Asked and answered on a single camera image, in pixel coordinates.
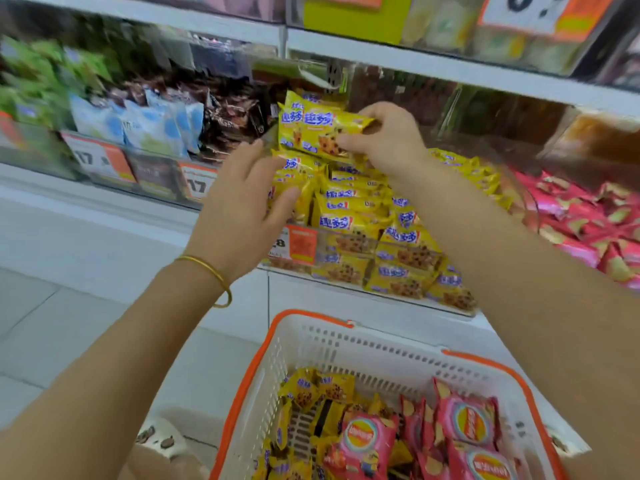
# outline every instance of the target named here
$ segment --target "gold bangle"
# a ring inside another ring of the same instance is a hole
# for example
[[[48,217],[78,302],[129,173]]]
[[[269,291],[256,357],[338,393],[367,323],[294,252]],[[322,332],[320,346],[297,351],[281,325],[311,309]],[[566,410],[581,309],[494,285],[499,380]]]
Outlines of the gold bangle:
[[[222,277],[222,274],[220,274],[220,272],[218,272],[216,268],[214,268],[208,262],[200,258],[196,258],[196,256],[189,256],[188,254],[183,254],[181,256],[178,256],[175,260],[176,261],[180,261],[180,260],[193,261],[203,266],[204,268],[208,269],[209,272],[213,274],[216,277],[216,279],[220,282],[220,285],[222,286],[222,288],[224,288],[224,290],[227,292],[227,302],[224,305],[216,305],[214,303],[213,308],[226,308],[229,305],[231,305],[231,302],[233,301],[233,296],[231,295],[231,288],[229,288],[227,281]]]

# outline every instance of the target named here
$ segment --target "shopping basket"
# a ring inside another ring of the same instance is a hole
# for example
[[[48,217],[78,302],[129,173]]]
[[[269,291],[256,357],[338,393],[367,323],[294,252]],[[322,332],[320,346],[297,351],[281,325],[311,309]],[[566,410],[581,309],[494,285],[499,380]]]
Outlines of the shopping basket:
[[[435,400],[431,377],[461,394],[496,395],[507,455],[522,463],[520,480],[562,480],[563,469],[546,434],[533,394],[507,367],[477,356],[452,352],[414,340],[303,310],[276,316],[256,353],[223,430],[209,480],[248,480],[278,407],[280,383],[296,367],[353,374],[356,389],[382,397],[403,394]],[[314,412],[294,414],[290,442],[309,456],[309,424]]]

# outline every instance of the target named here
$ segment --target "tile floor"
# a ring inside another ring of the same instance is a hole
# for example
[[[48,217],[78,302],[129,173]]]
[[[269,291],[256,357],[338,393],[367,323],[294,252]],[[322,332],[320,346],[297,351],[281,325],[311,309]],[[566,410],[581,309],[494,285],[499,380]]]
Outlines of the tile floor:
[[[0,428],[7,426],[126,306],[0,269]],[[197,328],[152,411],[211,467],[224,419],[258,345]]]

